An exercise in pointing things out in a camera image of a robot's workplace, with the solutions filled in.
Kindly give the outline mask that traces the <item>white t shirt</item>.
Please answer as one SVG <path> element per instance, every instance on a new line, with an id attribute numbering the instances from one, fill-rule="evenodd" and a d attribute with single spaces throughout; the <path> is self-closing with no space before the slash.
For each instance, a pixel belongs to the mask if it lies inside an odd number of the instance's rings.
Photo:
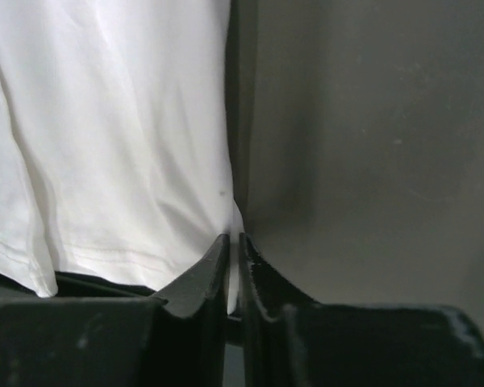
<path id="1" fill-rule="evenodd" d="M 159 290 L 243 229 L 228 1 L 0 1 L 0 274 Z"/>

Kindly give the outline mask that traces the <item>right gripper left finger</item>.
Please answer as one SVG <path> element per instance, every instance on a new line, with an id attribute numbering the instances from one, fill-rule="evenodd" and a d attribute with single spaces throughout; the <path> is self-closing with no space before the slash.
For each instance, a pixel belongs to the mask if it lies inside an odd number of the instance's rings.
<path id="1" fill-rule="evenodd" d="M 0 386 L 220 386 L 229 254 L 149 297 L 0 298 Z"/>

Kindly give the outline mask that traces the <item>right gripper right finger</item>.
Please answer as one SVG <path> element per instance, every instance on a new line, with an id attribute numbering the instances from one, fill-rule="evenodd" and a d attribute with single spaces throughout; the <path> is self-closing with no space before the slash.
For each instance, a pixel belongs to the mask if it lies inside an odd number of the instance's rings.
<path id="1" fill-rule="evenodd" d="M 249 386 L 484 386 L 484 339 L 438 305 L 323 304 L 240 236 L 240 308 Z"/>

